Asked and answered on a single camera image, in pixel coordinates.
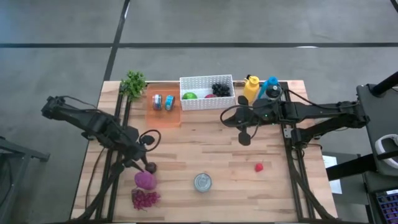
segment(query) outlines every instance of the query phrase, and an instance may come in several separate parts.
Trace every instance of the white plastic basket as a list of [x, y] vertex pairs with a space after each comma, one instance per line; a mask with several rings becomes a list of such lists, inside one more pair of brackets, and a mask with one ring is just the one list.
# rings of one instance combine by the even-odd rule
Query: white plastic basket
[[[215, 83], [229, 86], [231, 96], [205, 98], [212, 94], [211, 86]], [[182, 96], [192, 92], [198, 97], [194, 100], [183, 100]], [[228, 108], [235, 105], [235, 90], [232, 82], [232, 75], [211, 75], [204, 77], [182, 77], [180, 78], [180, 99], [182, 110], [208, 110]]]

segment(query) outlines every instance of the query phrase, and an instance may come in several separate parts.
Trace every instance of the wooden tabletop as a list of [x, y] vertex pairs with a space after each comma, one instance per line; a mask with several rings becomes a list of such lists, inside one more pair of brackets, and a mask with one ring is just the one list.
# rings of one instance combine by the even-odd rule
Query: wooden tabletop
[[[287, 81], [289, 88], [307, 97], [304, 82]], [[119, 82], [104, 82], [98, 108], [114, 114]], [[242, 89], [236, 89], [236, 95]], [[299, 101], [294, 95], [292, 101]], [[155, 191], [161, 200], [147, 211], [137, 211], [131, 202], [131, 190], [136, 187], [136, 169], [126, 169], [120, 176], [115, 204], [114, 222], [293, 222], [297, 221], [284, 142], [279, 125], [262, 126], [250, 146], [238, 143], [236, 128], [220, 122], [222, 110], [184, 111], [180, 128], [159, 129], [162, 140], [157, 149], [147, 154], [158, 165]], [[129, 125], [143, 133], [146, 96], [131, 106]], [[298, 127], [313, 124], [306, 120]], [[96, 158], [102, 147], [90, 142], [73, 206], [72, 217], [84, 211], [86, 189]], [[105, 154], [98, 164], [90, 190], [90, 201], [100, 189]], [[336, 216], [321, 150], [309, 146], [304, 157], [312, 192], [326, 210]], [[256, 163], [264, 170], [255, 172]], [[212, 178], [211, 190], [199, 193], [193, 179], [205, 172]], [[300, 198], [306, 211], [303, 193]], [[108, 211], [105, 198], [104, 212]]]

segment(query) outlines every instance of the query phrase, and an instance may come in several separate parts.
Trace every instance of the leafy herb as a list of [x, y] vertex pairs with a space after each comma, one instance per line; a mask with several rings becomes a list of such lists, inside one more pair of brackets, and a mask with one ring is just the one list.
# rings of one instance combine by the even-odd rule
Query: leafy herb
[[141, 92], [145, 87], [145, 76], [142, 72], [135, 72], [129, 70], [127, 72], [127, 79], [122, 80], [122, 95], [129, 96], [130, 100], [139, 98]]

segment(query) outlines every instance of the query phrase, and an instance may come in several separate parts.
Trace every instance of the gray floor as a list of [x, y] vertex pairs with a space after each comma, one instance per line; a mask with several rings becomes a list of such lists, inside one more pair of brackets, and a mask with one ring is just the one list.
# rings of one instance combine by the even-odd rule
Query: gray floor
[[[0, 43], [112, 42], [123, 0], [0, 1]], [[398, 13], [388, 0], [132, 1], [121, 42], [396, 42]], [[73, 126], [41, 117], [49, 95], [96, 103], [111, 49], [1, 49], [0, 135], [50, 152], [34, 161], [12, 223], [66, 220], [87, 142]], [[119, 49], [111, 80], [140, 70], [148, 80], [247, 74], [305, 80], [319, 103], [354, 100], [355, 86], [397, 70], [398, 48]], [[367, 154], [366, 130], [334, 132], [324, 150]], [[344, 220], [364, 210], [338, 205]]]

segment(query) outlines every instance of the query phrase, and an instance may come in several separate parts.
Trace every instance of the yellow bottle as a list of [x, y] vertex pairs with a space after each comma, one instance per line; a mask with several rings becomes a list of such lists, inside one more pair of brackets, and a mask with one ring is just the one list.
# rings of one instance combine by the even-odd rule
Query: yellow bottle
[[249, 103], [253, 102], [257, 91], [260, 88], [260, 80], [258, 77], [250, 76], [246, 80], [246, 84], [244, 85], [243, 95], [248, 99]]

